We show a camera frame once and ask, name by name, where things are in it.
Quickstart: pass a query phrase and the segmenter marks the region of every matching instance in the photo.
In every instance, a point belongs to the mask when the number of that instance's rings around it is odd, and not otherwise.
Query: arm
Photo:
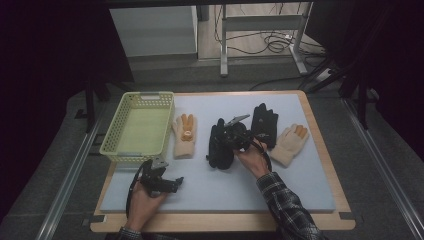
[[[119,230],[116,240],[140,240],[141,229],[144,224],[156,213],[160,204],[165,200],[167,193],[161,193],[152,198],[147,194],[143,185],[137,181],[131,197],[131,205],[127,223]]]
[[[299,197],[284,184],[275,172],[269,172],[266,161],[251,146],[248,150],[234,151],[242,164],[256,177],[257,185],[278,224],[284,239],[326,239],[316,227],[309,212],[303,208]]]

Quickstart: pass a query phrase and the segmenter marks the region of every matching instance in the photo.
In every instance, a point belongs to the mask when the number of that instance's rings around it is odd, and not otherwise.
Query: wooden frame
[[[260,94],[297,94],[308,121],[310,133],[315,141],[324,172],[333,192],[336,210],[332,213],[313,213],[312,218],[322,230],[351,230],[354,219],[342,219],[341,214],[351,214],[342,186],[337,177],[330,155],[328,154],[321,132],[304,92],[208,92],[175,93],[176,96],[199,95],[260,95]],[[125,225],[125,213],[103,213],[100,206],[112,179],[116,163],[111,163],[103,189],[94,212],[95,217],[103,216],[103,221],[92,222],[93,232],[118,232]],[[158,213],[143,228],[143,232],[231,232],[231,231],[275,231],[275,222],[269,212],[253,213]]]

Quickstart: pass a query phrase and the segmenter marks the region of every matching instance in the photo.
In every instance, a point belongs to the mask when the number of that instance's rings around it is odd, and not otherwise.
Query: tan glove
[[[197,119],[192,114],[188,117],[183,114],[172,123],[172,129],[175,134],[174,157],[192,157],[196,142]]]
[[[277,144],[272,149],[270,157],[288,167],[293,158],[302,150],[308,137],[307,128],[293,124],[278,137]]]

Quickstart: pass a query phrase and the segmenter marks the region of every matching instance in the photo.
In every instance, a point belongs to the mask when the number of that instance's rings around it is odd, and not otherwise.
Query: basket
[[[125,93],[100,153],[113,162],[165,162],[174,109],[172,92]]]

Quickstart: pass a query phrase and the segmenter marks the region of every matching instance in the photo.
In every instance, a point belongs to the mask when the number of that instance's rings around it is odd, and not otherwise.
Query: black leather glove
[[[268,148],[273,148],[277,140],[277,121],[278,114],[272,109],[267,110],[265,103],[261,103],[255,107],[250,130],[256,139],[266,143]]]
[[[209,165],[221,170],[228,169],[234,160],[233,150],[224,144],[221,139],[224,137],[224,119],[220,118],[216,125],[212,126],[209,138]]]

